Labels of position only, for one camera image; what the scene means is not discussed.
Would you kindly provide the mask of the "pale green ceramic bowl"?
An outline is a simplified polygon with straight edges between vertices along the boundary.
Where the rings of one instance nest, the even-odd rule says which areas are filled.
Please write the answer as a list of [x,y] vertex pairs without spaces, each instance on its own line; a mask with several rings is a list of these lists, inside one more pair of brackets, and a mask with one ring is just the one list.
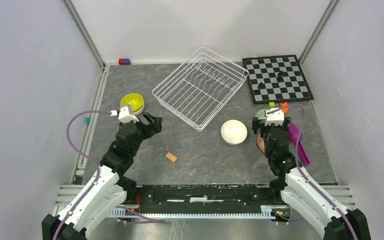
[[259,120],[265,120],[267,118],[266,112],[266,109],[261,109],[256,113],[255,117]]

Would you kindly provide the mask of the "blue white patterned bowl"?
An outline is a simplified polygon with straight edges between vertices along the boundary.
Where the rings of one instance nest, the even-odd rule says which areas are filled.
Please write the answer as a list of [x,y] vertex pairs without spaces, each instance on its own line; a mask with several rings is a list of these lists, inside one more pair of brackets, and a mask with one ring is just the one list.
[[261,137],[259,134],[257,135],[256,145],[257,145],[258,149],[259,149],[263,154],[265,154],[265,143],[264,143],[264,138]]

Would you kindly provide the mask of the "white ribbed bowl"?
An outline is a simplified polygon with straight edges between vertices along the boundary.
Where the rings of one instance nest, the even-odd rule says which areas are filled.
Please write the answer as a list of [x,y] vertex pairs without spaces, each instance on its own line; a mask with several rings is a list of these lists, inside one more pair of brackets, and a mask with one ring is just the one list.
[[237,146],[245,141],[248,136],[246,126],[239,120],[226,121],[220,129],[222,139],[231,146]]

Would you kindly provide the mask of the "yellow bowl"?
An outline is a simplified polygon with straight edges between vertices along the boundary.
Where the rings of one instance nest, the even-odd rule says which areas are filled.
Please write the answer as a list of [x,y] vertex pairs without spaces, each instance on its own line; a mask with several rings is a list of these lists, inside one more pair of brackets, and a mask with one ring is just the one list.
[[140,109],[141,106],[144,104],[145,104],[144,98],[139,93],[129,93],[125,95],[120,101],[121,107],[124,105],[130,105],[132,107],[133,112]]

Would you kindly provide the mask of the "white wire dish rack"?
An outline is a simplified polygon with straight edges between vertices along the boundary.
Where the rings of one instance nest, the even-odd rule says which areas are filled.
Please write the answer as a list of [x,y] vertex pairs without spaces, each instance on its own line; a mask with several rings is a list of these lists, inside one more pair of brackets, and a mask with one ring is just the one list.
[[171,113],[201,132],[244,84],[249,71],[199,47],[153,90]]

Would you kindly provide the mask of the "plain white bowl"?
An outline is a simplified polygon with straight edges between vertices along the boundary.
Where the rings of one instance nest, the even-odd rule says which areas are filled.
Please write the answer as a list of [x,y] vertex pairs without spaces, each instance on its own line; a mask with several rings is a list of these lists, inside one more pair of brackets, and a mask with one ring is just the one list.
[[133,114],[134,114],[135,116],[140,115],[140,114],[144,111],[144,108],[145,108],[145,105],[143,104],[143,105],[141,106],[141,108],[138,109],[137,111],[134,111]]

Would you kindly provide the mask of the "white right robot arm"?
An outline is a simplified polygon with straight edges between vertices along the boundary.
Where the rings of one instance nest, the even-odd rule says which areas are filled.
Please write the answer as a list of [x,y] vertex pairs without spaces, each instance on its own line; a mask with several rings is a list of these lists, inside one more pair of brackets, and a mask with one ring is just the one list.
[[252,119],[252,131],[262,138],[263,153],[276,179],[269,183],[269,199],[295,209],[323,240],[369,240],[365,214],[351,210],[323,189],[290,151],[290,118],[271,123]]

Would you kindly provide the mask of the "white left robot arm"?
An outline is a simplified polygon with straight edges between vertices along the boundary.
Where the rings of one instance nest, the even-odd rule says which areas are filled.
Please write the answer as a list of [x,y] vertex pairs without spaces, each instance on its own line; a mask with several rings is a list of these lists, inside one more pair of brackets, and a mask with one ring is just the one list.
[[95,174],[80,193],[57,215],[48,214],[41,223],[44,240],[86,240],[109,213],[122,203],[137,198],[137,183],[125,173],[134,162],[141,143],[162,130],[161,117],[148,112],[142,122],[131,113],[109,112],[120,117],[115,140],[100,162],[94,162]]

